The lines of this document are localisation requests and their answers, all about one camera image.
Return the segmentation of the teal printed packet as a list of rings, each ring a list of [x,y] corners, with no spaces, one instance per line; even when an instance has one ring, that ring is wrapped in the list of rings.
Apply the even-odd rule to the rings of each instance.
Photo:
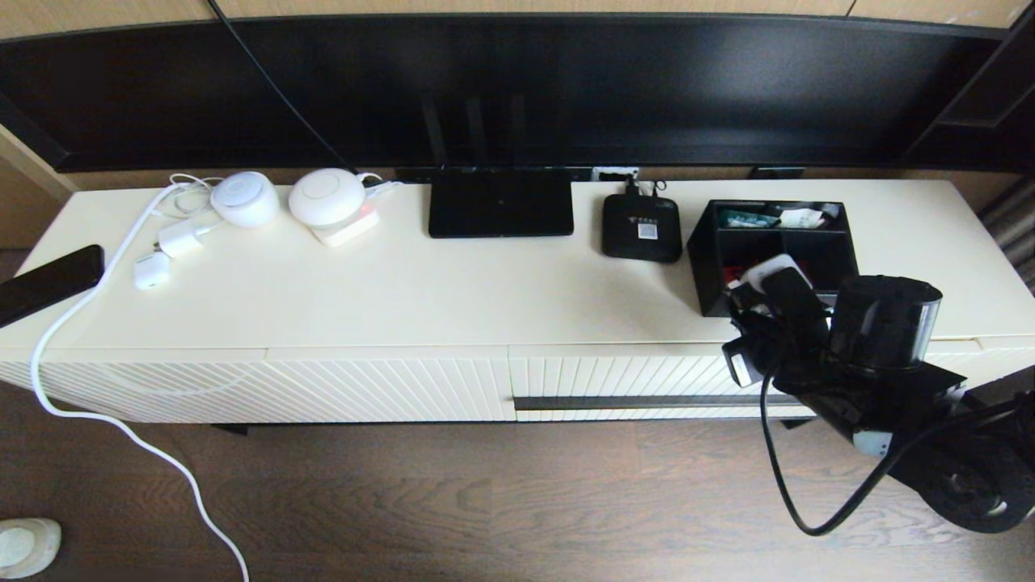
[[[720,227],[724,229],[770,229],[775,228],[780,223],[780,219],[773,217],[773,215],[743,213],[743,211],[734,209],[722,209],[718,213],[718,217],[720,219]]]

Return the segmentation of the black organizer box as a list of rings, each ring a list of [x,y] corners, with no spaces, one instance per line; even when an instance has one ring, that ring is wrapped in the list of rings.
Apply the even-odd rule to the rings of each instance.
[[[743,213],[760,213],[778,217],[788,207],[836,205],[839,219],[821,230],[791,230],[780,228],[724,229],[718,213],[734,209]],[[773,255],[789,254],[797,261],[805,275],[812,281],[814,291],[828,305],[835,303],[842,282],[859,275],[856,251],[851,239],[851,227],[846,206],[832,201],[709,201],[694,232],[686,243],[689,264],[694,273],[696,297],[699,310],[706,317],[724,317],[724,287],[722,268],[751,268]]]

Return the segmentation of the black set-top box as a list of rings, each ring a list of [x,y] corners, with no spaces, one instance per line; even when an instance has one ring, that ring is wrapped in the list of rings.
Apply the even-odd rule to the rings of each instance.
[[[675,201],[662,196],[614,194],[602,204],[602,253],[611,258],[675,263],[682,255]]]

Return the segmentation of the white sneaker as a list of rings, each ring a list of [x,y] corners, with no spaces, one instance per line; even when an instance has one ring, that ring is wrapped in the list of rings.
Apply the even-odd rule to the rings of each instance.
[[[48,518],[0,520],[0,580],[38,574],[57,557],[62,527]]]

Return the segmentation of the black smartphone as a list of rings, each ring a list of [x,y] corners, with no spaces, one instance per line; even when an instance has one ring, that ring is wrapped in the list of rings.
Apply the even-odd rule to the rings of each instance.
[[[93,289],[105,272],[106,251],[99,244],[92,244],[3,281],[0,328]]]

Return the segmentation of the cream ribbed drawer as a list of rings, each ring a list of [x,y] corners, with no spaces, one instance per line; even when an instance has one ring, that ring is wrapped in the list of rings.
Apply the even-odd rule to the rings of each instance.
[[[758,395],[729,376],[720,344],[528,345],[508,348],[516,397]],[[757,419],[755,407],[515,411],[520,421]]]

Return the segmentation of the black side shelf unit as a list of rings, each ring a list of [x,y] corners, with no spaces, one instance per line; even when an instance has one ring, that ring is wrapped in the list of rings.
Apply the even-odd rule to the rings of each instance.
[[[1035,0],[901,162],[1035,174]]]

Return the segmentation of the white round speaker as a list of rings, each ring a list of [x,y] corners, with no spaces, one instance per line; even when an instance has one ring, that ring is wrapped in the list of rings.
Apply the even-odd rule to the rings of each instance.
[[[261,228],[280,213],[280,196],[269,177],[244,171],[212,188],[210,204],[223,221],[245,229]]]

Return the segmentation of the cream tv cabinet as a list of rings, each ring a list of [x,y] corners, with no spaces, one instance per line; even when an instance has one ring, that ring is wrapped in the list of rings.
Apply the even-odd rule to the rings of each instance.
[[[433,239],[428,187],[376,201],[380,222],[325,248],[289,213],[221,226],[134,288],[149,219],[111,279],[49,341],[49,397],[127,421],[515,421],[508,348],[715,343],[687,258],[599,250],[600,206],[621,187],[572,187],[573,235]],[[669,182],[683,234],[713,200],[838,201],[859,272],[925,280],[944,299],[927,360],[982,386],[1035,365],[1035,298],[950,182]]]

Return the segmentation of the white pink square base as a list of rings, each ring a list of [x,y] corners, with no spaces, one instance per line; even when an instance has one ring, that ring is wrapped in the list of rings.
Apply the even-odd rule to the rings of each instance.
[[[379,222],[380,217],[374,204],[365,203],[351,217],[329,226],[310,227],[310,233],[325,248],[341,248],[369,232]]]

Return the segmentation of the black router with antennas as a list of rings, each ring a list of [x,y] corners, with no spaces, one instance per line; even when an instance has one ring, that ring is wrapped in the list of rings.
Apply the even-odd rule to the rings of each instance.
[[[565,166],[528,166],[522,145],[509,166],[489,162],[487,123],[480,97],[465,101],[472,165],[452,167],[435,99],[422,96],[437,169],[428,177],[428,236],[436,239],[561,237],[572,235],[572,172]]]

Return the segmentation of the dark cabinet handle bar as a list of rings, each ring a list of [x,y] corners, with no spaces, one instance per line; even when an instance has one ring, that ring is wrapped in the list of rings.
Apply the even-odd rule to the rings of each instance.
[[[576,411],[662,408],[755,407],[758,395],[603,395],[603,397],[516,397],[518,411]]]

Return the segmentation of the black television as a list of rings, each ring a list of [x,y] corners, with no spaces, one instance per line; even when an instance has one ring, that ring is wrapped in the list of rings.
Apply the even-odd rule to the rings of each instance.
[[[806,16],[292,16],[0,40],[60,172],[894,162],[1004,31]]]

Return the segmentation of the white charger plug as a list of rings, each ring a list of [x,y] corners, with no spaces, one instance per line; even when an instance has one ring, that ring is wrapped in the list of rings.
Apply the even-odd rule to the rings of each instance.
[[[170,259],[193,254],[204,248],[202,236],[214,227],[197,225],[189,220],[178,221],[158,232],[158,250]]]

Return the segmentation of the white dome device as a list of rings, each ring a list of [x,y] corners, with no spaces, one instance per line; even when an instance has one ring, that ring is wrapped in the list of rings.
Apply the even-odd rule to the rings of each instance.
[[[332,227],[351,220],[366,202],[369,173],[325,168],[304,175],[288,196],[289,212],[310,228]]]

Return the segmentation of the white paper packet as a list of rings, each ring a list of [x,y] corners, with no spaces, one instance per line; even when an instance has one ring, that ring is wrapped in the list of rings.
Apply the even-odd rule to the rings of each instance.
[[[821,230],[831,227],[838,219],[836,205],[801,206],[781,209],[775,227],[791,230]]]

